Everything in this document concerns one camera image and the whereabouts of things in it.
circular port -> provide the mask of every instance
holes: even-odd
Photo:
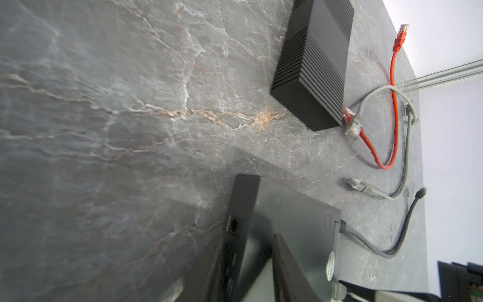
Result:
[[[230,229],[232,232],[236,232],[238,229],[238,221],[233,220],[230,224]]]

black ventilated box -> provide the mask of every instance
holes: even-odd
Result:
[[[270,94],[313,131],[342,124],[349,0],[295,0]]]

marble veining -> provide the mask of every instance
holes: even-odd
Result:
[[[395,31],[381,0],[355,0],[345,79],[353,108],[389,82]],[[254,173],[342,209],[381,247],[422,186],[414,129],[409,189],[350,190],[389,171],[344,135],[308,130],[269,95],[291,0],[5,0],[0,4],[0,291],[5,301],[172,301],[219,232],[234,177]],[[404,54],[396,79],[414,78]],[[416,106],[417,94],[411,95]],[[390,93],[366,132],[389,157]],[[405,139],[401,122],[401,140]],[[427,290],[423,203],[400,255],[339,236],[336,275]]]

black device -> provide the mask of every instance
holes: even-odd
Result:
[[[483,301],[483,266],[439,262],[441,298],[333,278],[340,210],[256,175],[238,174],[222,231],[177,302]]]
[[[241,301],[255,280],[266,290],[254,299],[274,299],[272,272],[262,270],[279,233],[317,296],[329,301],[340,219],[333,206],[266,178],[238,174],[224,224],[226,300]]]
[[[350,0],[295,0],[270,94],[313,131],[342,124]]]

red ethernet cable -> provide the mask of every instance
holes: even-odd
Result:
[[[404,43],[404,40],[406,39],[406,32],[408,30],[408,27],[409,27],[408,24],[401,25],[398,36],[394,40],[394,47],[393,47],[394,54],[391,60],[391,85],[392,86],[396,85],[396,82],[394,81],[394,65],[396,64],[396,57],[398,55],[398,52],[402,48],[402,44]],[[396,157],[398,156],[398,149],[399,149],[399,106],[398,106],[398,97],[396,96],[395,91],[392,91],[392,96],[393,96],[393,103],[394,103],[394,149],[393,149],[391,161],[387,166],[381,162],[381,158],[377,154],[376,148],[371,143],[369,137],[367,137],[367,135],[365,134],[364,129],[362,129],[360,133],[360,137],[366,143],[370,152],[374,156],[374,159],[376,160],[377,165],[384,170],[389,170],[394,166],[394,163],[396,162]]]

